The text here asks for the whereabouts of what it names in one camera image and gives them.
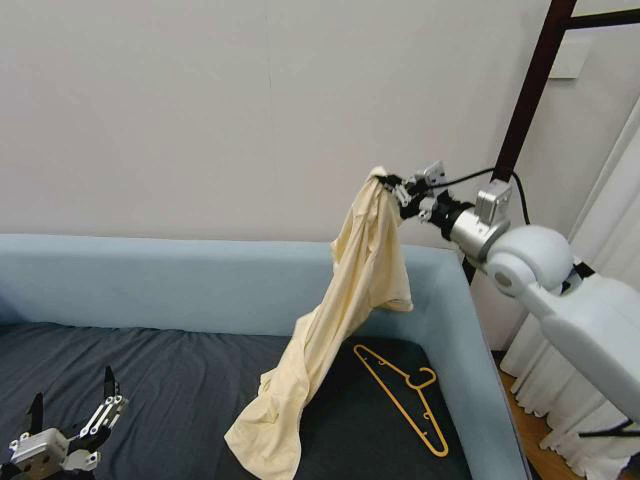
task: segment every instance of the fabric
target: fabric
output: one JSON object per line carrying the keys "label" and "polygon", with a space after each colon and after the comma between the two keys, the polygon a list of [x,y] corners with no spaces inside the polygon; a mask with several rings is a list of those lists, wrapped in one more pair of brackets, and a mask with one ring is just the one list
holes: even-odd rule
{"label": "fabric", "polygon": [[[603,168],[597,194],[572,240],[574,252],[604,276],[640,290],[640,101]],[[541,442],[589,480],[615,480],[640,439],[580,438],[626,419],[544,339],[529,316],[500,367],[518,377],[512,387],[527,413],[547,415],[553,429]]]}
{"label": "fabric", "polygon": [[[66,427],[89,418],[101,401],[104,367],[111,365],[130,403],[100,448],[97,480],[255,478],[223,435],[254,397],[258,374],[277,364],[288,340],[146,328],[0,326],[0,442],[6,447],[21,433],[37,391],[44,393],[45,425]],[[352,340],[406,371],[429,365],[412,342]],[[341,348],[305,409],[302,442],[311,448],[296,479],[387,480],[396,472],[406,479],[470,479],[438,382],[428,394],[449,442],[445,459],[425,452],[351,346]],[[0,463],[7,460],[8,449],[0,449]]]}
{"label": "fabric", "polygon": [[278,366],[263,374],[258,396],[242,411],[225,440],[240,463],[265,480],[293,478],[302,452],[302,410],[313,398],[340,344],[384,306],[413,308],[397,236],[396,201],[374,169],[331,244],[334,275],[322,303],[296,322]]}

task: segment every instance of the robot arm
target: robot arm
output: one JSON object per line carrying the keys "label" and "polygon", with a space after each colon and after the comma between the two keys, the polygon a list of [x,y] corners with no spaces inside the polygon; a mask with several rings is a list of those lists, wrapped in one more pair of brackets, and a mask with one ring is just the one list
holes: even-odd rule
{"label": "robot arm", "polygon": [[[516,298],[543,334],[629,419],[640,423],[640,294],[574,258],[558,232],[525,225],[509,230],[508,183],[493,180],[476,204],[454,200],[441,164],[407,180],[380,177],[403,218],[440,228],[496,288]],[[433,197],[430,209],[420,202]]]}
{"label": "robot arm", "polygon": [[93,479],[92,471],[101,458],[98,448],[109,438],[127,403],[113,371],[107,367],[104,401],[86,423],[82,422],[79,433],[75,433],[75,425],[68,429],[71,432],[43,430],[43,397],[37,394],[27,412],[26,431],[9,444],[13,454],[9,463],[0,466],[0,480]]}

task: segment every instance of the light blue bed frame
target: light blue bed frame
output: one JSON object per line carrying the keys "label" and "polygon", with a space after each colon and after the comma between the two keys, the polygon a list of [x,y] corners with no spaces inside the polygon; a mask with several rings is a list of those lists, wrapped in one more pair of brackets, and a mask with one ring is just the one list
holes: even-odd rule
{"label": "light blue bed frame", "polygon": [[[422,346],[476,480],[530,478],[456,255],[405,248],[415,309],[358,331]],[[290,335],[322,299],[326,244],[0,235],[0,323]]]}

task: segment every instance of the white curtain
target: white curtain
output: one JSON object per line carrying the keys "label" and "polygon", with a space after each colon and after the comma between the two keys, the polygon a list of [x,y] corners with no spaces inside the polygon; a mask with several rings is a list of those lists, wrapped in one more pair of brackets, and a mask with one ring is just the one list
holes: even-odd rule
{"label": "white curtain", "polygon": [[[640,291],[640,101],[623,129],[572,232],[574,252],[604,276]],[[500,364],[525,412],[547,415],[551,433],[541,448],[562,455],[589,480],[615,480],[640,452],[638,438],[580,438],[626,417],[542,337],[529,316]]]}

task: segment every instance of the white wall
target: white wall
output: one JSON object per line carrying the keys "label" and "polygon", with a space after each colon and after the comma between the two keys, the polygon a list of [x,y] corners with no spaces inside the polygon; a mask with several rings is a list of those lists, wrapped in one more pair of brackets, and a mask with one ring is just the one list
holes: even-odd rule
{"label": "white wall", "polygon": [[[330,240],[374,165],[495,161],[547,6],[0,2],[0,231]],[[549,85],[519,165],[538,223],[568,233],[640,91],[639,43],[598,35],[581,78]],[[518,312],[482,287],[499,348]]]}

